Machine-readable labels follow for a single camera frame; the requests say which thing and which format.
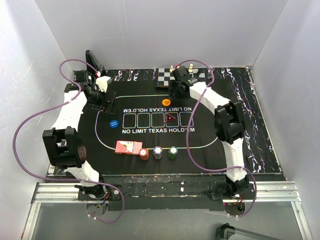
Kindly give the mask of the yellow big blind button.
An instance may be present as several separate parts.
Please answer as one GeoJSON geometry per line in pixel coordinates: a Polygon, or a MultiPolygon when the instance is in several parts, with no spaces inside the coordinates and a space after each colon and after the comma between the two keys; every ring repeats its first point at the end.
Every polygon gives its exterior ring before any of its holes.
{"type": "Polygon", "coordinates": [[[171,105],[171,101],[168,98],[163,99],[162,100],[162,105],[165,106],[165,107],[168,107],[168,106],[171,105]]]}

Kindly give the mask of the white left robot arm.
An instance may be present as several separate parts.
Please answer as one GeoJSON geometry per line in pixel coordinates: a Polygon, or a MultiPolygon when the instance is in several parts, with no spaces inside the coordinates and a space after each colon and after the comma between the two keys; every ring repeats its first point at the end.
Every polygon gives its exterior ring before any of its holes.
{"type": "Polygon", "coordinates": [[[78,126],[83,108],[89,102],[98,111],[103,108],[108,85],[112,82],[109,76],[96,78],[93,74],[82,70],[76,74],[75,81],[81,86],[81,92],[74,83],[64,89],[64,105],[57,120],[49,130],[44,130],[42,139],[52,166],[72,174],[80,180],[79,189],[88,189],[95,200],[106,196],[106,187],[99,183],[100,174],[87,161],[87,150],[78,134],[78,126]]]}

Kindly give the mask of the black triangular all-in marker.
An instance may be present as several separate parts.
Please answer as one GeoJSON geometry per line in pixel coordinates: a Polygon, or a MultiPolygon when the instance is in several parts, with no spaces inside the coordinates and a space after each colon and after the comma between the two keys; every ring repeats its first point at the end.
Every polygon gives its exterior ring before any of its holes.
{"type": "Polygon", "coordinates": [[[168,122],[173,121],[175,119],[176,118],[174,116],[172,116],[171,114],[169,114],[169,113],[165,113],[164,114],[164,122],[165,123],[168,123],[168,122]]]}

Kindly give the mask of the red poker chip stack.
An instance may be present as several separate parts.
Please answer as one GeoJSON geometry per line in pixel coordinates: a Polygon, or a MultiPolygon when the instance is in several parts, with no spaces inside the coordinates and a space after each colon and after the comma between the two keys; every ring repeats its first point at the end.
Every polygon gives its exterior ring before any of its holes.
{"type": "Polygon", "coordinates": [[[143,161],[147,161],[149,159],[149,150],[146,148],[141,148],[139,151],[140,159],[143,161]]]}

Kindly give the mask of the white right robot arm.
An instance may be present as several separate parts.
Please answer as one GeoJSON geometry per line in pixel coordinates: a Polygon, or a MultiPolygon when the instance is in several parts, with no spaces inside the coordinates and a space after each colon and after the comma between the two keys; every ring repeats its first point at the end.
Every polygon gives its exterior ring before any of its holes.
{"type": "Polygon", "coordinates": [[[245,117],[240,101],[232,102],[212,90],[213,82],[199,81],[186,67],[180,66],[172,71],[173,80],[169,81],[169,99],[196,100],[186,130],[186,149],[189,158],[199,169],[210,173],[226,172],[226,192],[232,199],[244,194],[249,186],[248,170],[245,168],[243,142],[246,130],[245,117]],[[191,121],[199,104],[204,105],[214,115],[214,128],[217,138],[222,142],[226,168],[208,169],[193,159],[189,146],[191,121]]]}

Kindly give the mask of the blue small blind button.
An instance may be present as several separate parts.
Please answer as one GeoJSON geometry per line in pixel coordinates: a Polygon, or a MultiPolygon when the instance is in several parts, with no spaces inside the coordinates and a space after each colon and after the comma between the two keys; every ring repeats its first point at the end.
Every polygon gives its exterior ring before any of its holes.
{"type": "Polygon", "coordinates": [[[117,128],[118,126],[119,126],[119,121],[118,120],[111,120],[110,122],[109,122],[109,126],[111,127],[111,128],[117,128]]]}

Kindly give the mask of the blue poker chip stack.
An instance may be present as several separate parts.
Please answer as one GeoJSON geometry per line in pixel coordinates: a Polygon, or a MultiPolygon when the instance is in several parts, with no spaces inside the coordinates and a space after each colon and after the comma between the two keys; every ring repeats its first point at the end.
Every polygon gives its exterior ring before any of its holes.
{"type": "Polygon", "coordinates": [[[161,159],[162,152],[163,152],[163,149],[160,146],[155,146],[152,152],[153,157],[157,160],[161,159]]]}

